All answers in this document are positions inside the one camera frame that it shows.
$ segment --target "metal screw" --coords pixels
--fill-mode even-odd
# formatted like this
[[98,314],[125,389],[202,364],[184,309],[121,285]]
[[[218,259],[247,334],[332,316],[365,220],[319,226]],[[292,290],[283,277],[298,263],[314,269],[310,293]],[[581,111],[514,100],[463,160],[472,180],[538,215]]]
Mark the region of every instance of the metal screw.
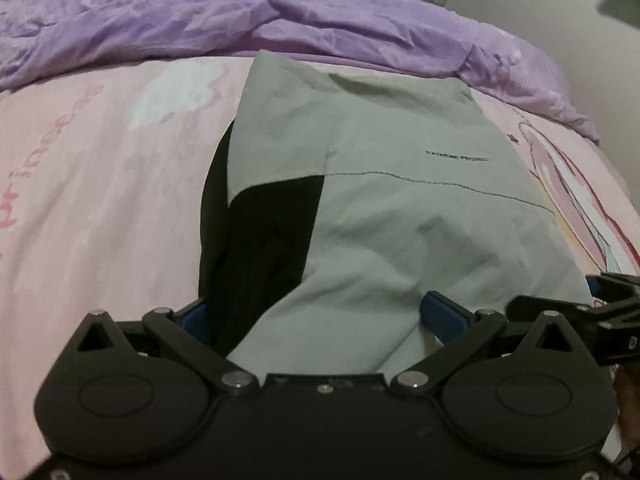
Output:
[[476,310],[476,316],[492,316],[495,314],[495,310],[490,308],[481,308],[480,310]]
[[402,372],[396,379],[405,388],[421,388],[429,382],[429,377],[426,374],[413,370]]
[[71,476],[64,469],[54,469],[49,473],[50,480],[71,480]]
[[332,394],[334,392],[334,387],[330,384],[320,384],[316,390],[318,390],[319,394]]
[[222,382],[229,388],[242,389],[250,386],[254,382],[254,376],[244,370],[227,372],[222,376]]

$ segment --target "purple duvet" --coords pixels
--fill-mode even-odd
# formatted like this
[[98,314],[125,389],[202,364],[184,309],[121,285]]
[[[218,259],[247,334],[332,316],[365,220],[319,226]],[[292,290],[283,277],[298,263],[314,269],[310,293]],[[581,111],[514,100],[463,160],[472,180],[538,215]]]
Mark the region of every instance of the purple duvet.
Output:
[[472,88],[598,141],[558,66],[506,32],[419,0],[0,0],[0,90],[96,64],[151,57],[303,59]]

